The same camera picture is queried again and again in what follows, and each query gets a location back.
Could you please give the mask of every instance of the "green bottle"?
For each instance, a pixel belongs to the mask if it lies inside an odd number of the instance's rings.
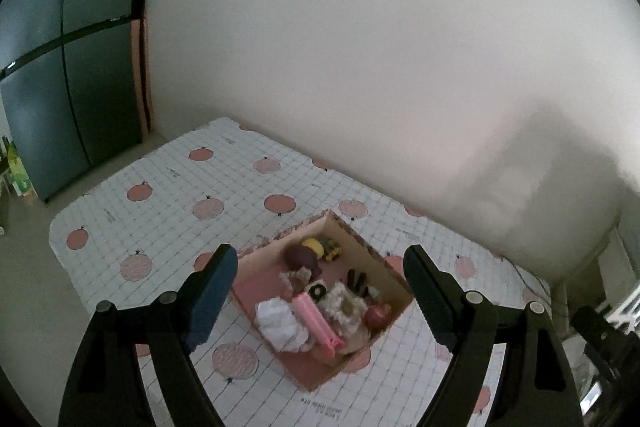
[[[22,165],[20,156],[18,156],[18,151],[15,148],[15,143],[9,143],[9,140],[6,136],[2,136],[2,142],[4,143],[4,147],[6,149],[7,158],[9,159],[9,168],[11,169],[11,174],[14,176],[14,182],[18,187],[20,195],[25,194],[33,188],[33,185],[31,185],[31,181],[29,179],[29,176],[27,175],[27,171],[24,169],[24,165]]]

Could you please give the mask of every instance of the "open pink box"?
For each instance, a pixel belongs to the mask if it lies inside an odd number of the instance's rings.
[[[296,245],[307,237],[324,235],[337,241],[342,247],[342,254],[335,261],[320,262],[322,268],[321,279],[332,286],[342,279],[346,281],[347,271],[354,268],[356,272],[367,273],[367,284],[377,288],[382,300],[392,307],[392,321],[384,329],[372,335],[367,347],[357,353],[340,357],[333,365],[319,362],[309,353],[280,353],[263,339],[274,357],[280,360],[288,376],[301,388],[313,391],[335,375],[340,373],[351,360],[369,349],[386,329],[404,312],[414,300],[414,295],[406,281],[385,259],[369,246],[356,232],[351,230],[331,210],[326,210],[318,216],[311,217],[295,227],[284,230],[273,239],[239,253],[238,276],[232,288],[232,295],[242,312],[254,323],[255,305],[259,302],[282,295],[282,283],[278,275],[287,272],[282,261],[281,253],[289,245]]]

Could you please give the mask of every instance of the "white grid tablecloth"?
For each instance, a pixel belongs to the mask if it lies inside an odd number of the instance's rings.
[[[213,157],[189,158],[206,147]],[[279,161],[280,169],[262,174],[254,163]],[[130,201],[127,191],[142,182],[152,189],[143,201]],[[264,200],[272,194],[294,198],[296,208],[278,216]],[[207,196],[224,203],[221,214],[198,219],[192,210]],[[118,308],[153,301],[163,291],[175,290],[193,271],[196,257],[229,243],[238,251],[273,237],[318,210],[340,214],[341,201],[358,200],[366,216],[351,226],[382,255],[402,255],[419,243],[441,270],[449,271],[464,289],[476,289],[493,302],[523,307],[532,296],[513,266],[488,250],[427,217],[414,217],[401,203],[329,169],[256,132],[245,131],[220,118],[191,131],[114,174],[60,212],[50,226],[50,245],[90,313],[103,299]],[[84,228],[84,247],[71,250],[69,234]],[[136,251],[152,261],[148,276],[125,280],[121,264]],[[466,259],[474,272],[462,279],[456,260]],[[521,270],[527,283],[543,295],[540,283]],[[214,350],[240,344],[255,351],[257,369],[245,380],[229,382],[212,363]],[[504,348],[495,346],[485,386],[490,402],[475,413],[469,425],[484,425],[500,374]],[[191,355],[216,410],[228,427],[250,426],[413,426],[433,397],[448,361],[417,304],[371,348],[371,361],[353,374],[340,374],[314,393],[304,393],[284,372],[259,336],[232,302],[227,302],[207,343]],[[162,402],[150,357],[140,359],[143,381],[150,396]]]

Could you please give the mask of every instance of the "gray floor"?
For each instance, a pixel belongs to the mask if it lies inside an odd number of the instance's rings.
[[[49,248],[49,223],[69,203],[164,143],[151,135],[82,177],[45,206],[10,202],[0,236],[0,365],[42,427],[54,426],[89,314]]]

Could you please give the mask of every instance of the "white tissue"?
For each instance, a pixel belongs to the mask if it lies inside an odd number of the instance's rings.
[[[262,336],[276,351],[305,352],[311,348],[309,331],[297,320],[289,304],[280,297],[258,303],[255,321]]]

